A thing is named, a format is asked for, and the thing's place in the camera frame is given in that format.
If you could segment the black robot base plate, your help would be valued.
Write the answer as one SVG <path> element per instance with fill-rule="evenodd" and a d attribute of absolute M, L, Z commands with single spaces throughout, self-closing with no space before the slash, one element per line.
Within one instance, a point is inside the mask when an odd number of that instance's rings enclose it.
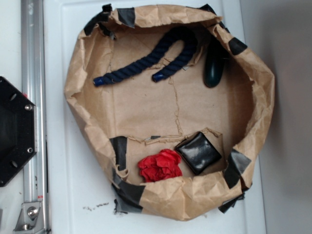
<path fill-rule="evenodd" d="M 5 187 L 35 153 L 35 105 L 1 77 L 0 186 Z"/>

